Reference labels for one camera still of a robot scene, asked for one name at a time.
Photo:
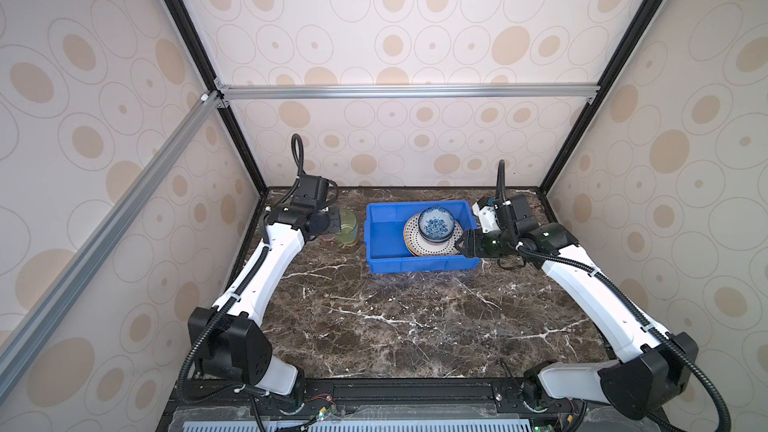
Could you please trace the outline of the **dotted yellow rim plate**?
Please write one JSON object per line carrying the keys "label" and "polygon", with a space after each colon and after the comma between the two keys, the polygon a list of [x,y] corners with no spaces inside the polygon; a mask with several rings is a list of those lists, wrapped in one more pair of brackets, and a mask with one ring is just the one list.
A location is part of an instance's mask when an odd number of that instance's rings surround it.
{"label": "dotted yellow rim plate", "polygon": [[459,254],[455,244],[463,232],[461,224],[455,221],[453,232],[446,241],[440,243],[430,242],[421,235],[418,226],[418,216],[414,215],[405,223],[403,239],[406,248],[414,256],[452,256]]}

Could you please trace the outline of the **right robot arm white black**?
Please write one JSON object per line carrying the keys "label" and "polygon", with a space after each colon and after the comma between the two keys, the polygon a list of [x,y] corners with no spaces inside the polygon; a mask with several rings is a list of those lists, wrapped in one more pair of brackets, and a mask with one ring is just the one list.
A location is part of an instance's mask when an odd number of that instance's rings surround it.
{"label": "right robot arm white black", "polygon": [[661,429],[674,425],[657,413],[696,379],[712,400],[717,430],[732,418],[713,381],[696,364],[699,347],[686,333],[674,334],[653,319],[612,282],[562,224],[538,223],[527,199],[506,193],[506,165],[498,164],[495,193],[472,207],[480,226],[456,244],[474,258],[519,257],[558,283],[588,315],[613,352],[600,363],[543,362],[526,371],[521,393],[540,412],[557,399],[608,404],[624,417],[649,419]]}

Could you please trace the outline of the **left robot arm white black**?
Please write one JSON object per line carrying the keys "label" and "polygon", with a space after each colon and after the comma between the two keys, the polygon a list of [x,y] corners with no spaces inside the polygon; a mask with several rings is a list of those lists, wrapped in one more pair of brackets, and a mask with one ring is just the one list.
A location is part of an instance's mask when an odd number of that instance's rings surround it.
{"label": "left robot arm white black", "polygon": [[261,240],[227,290],[189,320],[191,349],[176,382],[178,400],[199,404],[229,391],[270,397],[294,412],[304,403],[304,373],[275,356],[261,329],[266,309],[288,266],[312,240],[341,229],[338,186],[306,173],[299,134],[291,137],[296,178],[258,220]]}

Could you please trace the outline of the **green transparent cup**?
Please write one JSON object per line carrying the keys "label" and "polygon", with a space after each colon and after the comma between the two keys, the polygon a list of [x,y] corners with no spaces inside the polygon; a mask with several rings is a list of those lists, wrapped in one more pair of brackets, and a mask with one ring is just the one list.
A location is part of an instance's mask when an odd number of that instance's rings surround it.
{"label": "green transparent cup", "polygon": [[353,211],[340,208],[340,231],[335,234],[335,240],[342,247],[353,247],[359,241],[359,222]]}

